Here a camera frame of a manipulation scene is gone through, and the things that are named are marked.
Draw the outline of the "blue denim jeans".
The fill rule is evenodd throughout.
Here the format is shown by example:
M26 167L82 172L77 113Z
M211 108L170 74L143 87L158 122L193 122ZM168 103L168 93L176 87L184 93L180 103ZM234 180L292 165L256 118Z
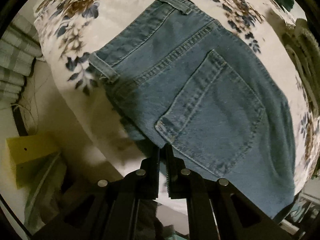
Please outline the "blue denim jeans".
M88 61L133 139L170 145L269 217L293 202L287 98L248 45L193 2L155 0Z

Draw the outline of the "floral bed blanket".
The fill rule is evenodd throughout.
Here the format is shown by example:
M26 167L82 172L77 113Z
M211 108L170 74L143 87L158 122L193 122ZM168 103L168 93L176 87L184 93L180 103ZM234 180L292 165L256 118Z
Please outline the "floral bed blanket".
M154 0L40 0L35 27L54 82L88 137L120 173L138 167L142 153L122 129L88 57L124 30ZM311 178L319 136L305 88L279 36L304 13L288 11L275 0L192 0L237 37L262 61L286 95L296 141L295 190Z

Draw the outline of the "green plaid cloth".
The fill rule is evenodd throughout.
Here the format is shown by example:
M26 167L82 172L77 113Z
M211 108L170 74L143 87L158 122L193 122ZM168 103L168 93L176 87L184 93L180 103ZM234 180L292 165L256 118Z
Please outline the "green plaid cloth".
M35 27L17 14L1 37L1 101L14 103L42 56Z

